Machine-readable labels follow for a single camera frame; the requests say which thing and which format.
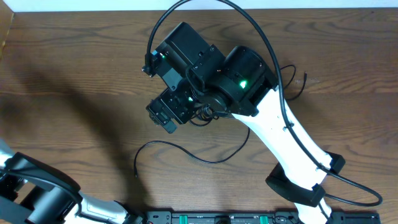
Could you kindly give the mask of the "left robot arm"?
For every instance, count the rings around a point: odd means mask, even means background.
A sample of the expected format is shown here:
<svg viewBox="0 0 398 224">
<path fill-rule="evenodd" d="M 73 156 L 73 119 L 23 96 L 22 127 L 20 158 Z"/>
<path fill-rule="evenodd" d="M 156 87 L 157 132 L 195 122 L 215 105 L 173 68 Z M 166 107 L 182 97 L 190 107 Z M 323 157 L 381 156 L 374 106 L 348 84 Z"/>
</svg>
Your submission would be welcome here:
<svg viewBox="0 0 398 224">
<path fill-rule="evenodd" d="M 1 219 L 9 223 L 145 223 L 116 201 L 81 193 L 71 177 L 1 141 Z"/>
</svg>

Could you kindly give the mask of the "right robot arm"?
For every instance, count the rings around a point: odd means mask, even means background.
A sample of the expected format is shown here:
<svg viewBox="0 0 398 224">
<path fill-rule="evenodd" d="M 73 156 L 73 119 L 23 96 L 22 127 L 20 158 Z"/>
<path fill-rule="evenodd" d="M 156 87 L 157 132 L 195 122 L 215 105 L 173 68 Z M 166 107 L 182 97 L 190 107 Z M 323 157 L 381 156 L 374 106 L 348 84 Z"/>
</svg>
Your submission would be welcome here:
<svg viewBox="0 0 398 224">
<path fill-rule="evenodd" d="M 304 223 L 326 223 L 331 208 L 321 183 L 328 171 L 339 172 L 344 159 L 320 149 L 291 110 L 280 107 L 277 78 L 252 49 L 235 47 L 228 55 L 208 44 L 189 24 L 181 22 L 153 51 L 143 70 L 158 75 L 166 89 L 147 106 L 150 118 L 173 133 L 202 114 L 208 119 L 231 115 L 251 129 L 278 163 L 267 185 L 293 202 Z"/>
</svg>

